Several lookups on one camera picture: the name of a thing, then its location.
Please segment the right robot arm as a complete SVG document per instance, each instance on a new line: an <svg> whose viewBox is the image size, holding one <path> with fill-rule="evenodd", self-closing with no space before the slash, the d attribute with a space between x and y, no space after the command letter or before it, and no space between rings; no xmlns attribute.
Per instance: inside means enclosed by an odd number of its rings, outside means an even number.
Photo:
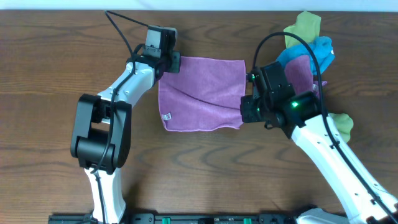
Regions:
<svg viewBox="0 0 398 224"><path fill-rule="evenodd" d="M246 79L253 93L241 98L242 121L279 128L301 148L338 197L348 223L397 223L397 198L344 142L319 97L296 94L283 73L253 70Z"/></svg>

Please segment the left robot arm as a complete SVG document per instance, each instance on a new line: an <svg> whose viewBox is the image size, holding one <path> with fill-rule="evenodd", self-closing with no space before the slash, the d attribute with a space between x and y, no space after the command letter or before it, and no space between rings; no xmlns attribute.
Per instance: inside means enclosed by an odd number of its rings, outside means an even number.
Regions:
<svg viewBox="0 0 398 224"><path fill-rule="evenodd" d="M126 203L121 168L131 147L132 109L163 73L180 71L180 53L160 58L134 53L115 82L97 95L80 96L70 146L89 178L94 209L83 223L121 223Z"/></svg>

